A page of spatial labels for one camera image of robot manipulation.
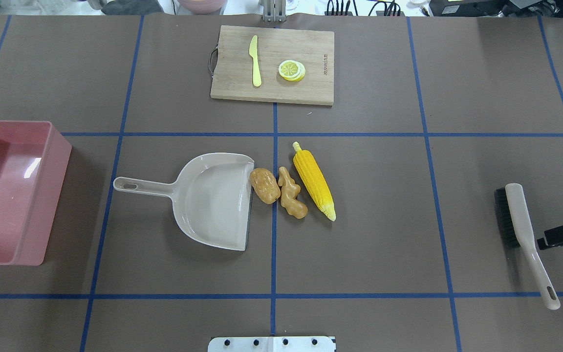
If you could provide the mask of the tan toy ginger root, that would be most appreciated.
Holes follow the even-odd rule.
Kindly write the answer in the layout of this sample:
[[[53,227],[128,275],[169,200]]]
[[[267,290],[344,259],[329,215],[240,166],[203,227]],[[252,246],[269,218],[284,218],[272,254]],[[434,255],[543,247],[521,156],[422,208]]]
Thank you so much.
[[[287,213],[296,219],[303,219],[308,214],[308,208],[297,200],[301,192],[301,187],[291,178],[288,169],[284,166],[279,167],[279,178],[277,181],[280,187],[280,204]]]

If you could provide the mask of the brown toy potato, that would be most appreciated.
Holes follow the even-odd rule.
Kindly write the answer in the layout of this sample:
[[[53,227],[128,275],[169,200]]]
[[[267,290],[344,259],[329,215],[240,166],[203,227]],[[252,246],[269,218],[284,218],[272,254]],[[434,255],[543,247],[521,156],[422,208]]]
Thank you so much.
[[[249,176],[250,184],[259,199],[266,204],[273,204],[281,196],[281,190],[273,172],[264,168],[253,169]]]

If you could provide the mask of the yellow toy corn cob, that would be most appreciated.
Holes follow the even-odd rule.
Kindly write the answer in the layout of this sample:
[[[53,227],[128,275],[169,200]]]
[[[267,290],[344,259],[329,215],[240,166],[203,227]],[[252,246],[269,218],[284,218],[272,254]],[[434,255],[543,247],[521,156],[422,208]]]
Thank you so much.
[[[295,151],[293,163],[304,186],[320,212],[334,222],[337,219],[335,203],[318,162],[311,151],[302,149],[299,142],[293,142],[292,147]]]

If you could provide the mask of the beige plastic dustpan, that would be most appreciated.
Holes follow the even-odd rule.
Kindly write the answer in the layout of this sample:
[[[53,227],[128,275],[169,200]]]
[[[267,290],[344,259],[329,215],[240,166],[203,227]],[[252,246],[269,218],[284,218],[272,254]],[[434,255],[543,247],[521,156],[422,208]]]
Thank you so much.
[[[196,242],[226,250],[247,248],[252,205],[245,154],[201,154],[186,163],[172,183],[117,177],[112,186],[126,193],[169,198],[179,229]]]

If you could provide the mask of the beige hand brush black bristles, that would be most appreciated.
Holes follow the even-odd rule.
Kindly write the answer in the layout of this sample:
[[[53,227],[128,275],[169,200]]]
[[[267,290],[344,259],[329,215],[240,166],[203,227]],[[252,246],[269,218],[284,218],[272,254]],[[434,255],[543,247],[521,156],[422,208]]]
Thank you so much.
[[[536,282],[545,307],[558,310],[561,303],[541,262],[530,220],[529,209],[520,183],[508,183],[494,192],[498,230],[503,243],[520,249]]]

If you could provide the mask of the pink plastic bin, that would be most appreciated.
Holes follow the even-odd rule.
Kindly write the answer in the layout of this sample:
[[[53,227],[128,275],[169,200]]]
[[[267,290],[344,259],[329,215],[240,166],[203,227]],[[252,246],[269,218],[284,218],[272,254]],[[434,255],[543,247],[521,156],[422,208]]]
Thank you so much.
[[[0,265],[41,265],[72,146],[51,122],[0,121]]]

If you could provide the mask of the yellow plastic toy knife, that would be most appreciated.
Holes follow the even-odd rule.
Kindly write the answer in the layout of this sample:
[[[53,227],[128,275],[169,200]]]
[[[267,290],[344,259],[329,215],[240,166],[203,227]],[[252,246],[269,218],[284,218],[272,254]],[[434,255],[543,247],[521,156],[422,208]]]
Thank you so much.
[[[252,85],[261,87],[262,79],[259,65],[259,36],[255,34],[250,41],[248,53],[252,58]]]

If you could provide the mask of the yellow toy lemon slices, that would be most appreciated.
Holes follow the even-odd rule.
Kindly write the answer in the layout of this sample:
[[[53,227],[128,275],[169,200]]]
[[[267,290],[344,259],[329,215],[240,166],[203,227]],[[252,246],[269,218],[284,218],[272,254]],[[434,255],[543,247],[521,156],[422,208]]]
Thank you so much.
[[[299,82],[304,78],[306,69],[304,65],[295,60],[284,60],[279,64],[279,75],[289,82]]]

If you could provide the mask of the bamboo cutting board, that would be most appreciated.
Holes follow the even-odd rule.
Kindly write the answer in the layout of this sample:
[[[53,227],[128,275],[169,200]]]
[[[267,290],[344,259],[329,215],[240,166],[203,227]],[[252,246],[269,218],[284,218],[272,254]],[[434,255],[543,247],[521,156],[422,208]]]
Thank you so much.
[[[262,85],[252,85],[250,41],[259,37]],[[299,82],[279,75],[279,64],[295,60],[306,74]],[[266,27],[220,27],[217,64],[210,96],[214,99],[248,102],[295,103],[332,106],[334,103],[335,34],[331,31],[273,29]]]

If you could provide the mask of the black power strip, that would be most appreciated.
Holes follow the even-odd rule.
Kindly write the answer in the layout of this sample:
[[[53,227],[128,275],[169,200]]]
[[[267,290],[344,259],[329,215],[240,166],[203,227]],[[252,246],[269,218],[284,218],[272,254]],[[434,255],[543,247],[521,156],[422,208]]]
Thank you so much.
[[[382,16],[402,17],[399,0],[327,0],[326,16]]]

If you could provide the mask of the dark grey cloth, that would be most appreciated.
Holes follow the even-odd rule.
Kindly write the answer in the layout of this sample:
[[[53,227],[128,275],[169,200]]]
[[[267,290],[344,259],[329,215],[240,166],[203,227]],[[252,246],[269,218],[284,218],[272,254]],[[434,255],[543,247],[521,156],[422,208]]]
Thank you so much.
[[[147,15],[163,13],[158,0],[112,0],[101,11],[106,15]]]

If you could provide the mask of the aluminium frame post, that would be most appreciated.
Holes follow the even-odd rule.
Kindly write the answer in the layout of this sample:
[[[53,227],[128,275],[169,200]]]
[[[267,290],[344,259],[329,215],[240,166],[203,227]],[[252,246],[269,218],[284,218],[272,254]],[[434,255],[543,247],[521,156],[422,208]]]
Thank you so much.
[[[259,0],[263,7],[264,22],[286,22],[287,0]]]

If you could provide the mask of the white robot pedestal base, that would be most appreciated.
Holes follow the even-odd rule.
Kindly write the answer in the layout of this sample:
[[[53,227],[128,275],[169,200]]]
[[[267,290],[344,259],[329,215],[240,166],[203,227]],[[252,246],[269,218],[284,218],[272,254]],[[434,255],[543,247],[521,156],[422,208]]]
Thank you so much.
[[[208,352],[335,352],[330,336],[248,336],[211,339]]]

